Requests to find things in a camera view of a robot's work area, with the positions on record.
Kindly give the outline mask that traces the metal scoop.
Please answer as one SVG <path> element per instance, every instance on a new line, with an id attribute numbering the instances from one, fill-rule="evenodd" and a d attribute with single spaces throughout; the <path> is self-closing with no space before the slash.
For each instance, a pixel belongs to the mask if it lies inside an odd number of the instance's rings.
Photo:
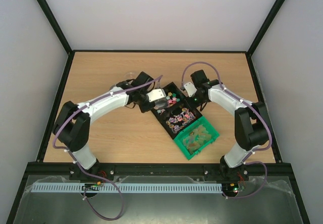
<path id="1" fill-rule="evenodd" d="M 166 109 L 169 107 L 168 100 L 164 97 L 158 100 L 155 100 L 154 102 L 154 109 L 155 110 L 161 110 L 161 109 Z"/>

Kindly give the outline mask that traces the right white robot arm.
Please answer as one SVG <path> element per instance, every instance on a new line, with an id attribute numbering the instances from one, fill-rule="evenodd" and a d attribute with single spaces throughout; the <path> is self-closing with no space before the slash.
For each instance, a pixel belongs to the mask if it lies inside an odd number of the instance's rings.
<path id="1" fill-rule="evenodd" d="M 191 74 L 191 81 L 187 83 L 184 76 L 181 89 L 188 94 L 194 108 L 213 102 L 234 117 L 236 143 L 220 160 L 221 176 L 232 179 L 251 155 L 272 146 L 273 134 L 266 107 L 263 102 L 252 102 L 233 93 L 220 79 L 209 80 L 204 70 Z"/>

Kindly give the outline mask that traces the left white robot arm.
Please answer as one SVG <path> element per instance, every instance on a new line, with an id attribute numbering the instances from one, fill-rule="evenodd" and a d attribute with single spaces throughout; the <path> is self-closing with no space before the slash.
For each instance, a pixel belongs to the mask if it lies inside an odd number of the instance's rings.
<path id="1" fill-rule="evenodd" d="M 52 129 L 53 148 L 69 153 L 83 169 L 91 169 L 98 160 L 88 143 L 90 126 L 111 111 L 132 103 L 142 113 L 150 111 L 166 96 L 159 86 L 161 79 L 162 76 L 154 79 L 141 72 L 137 78 L 121 81 L 94 99 L 78 104 L 64 103 Z"/>

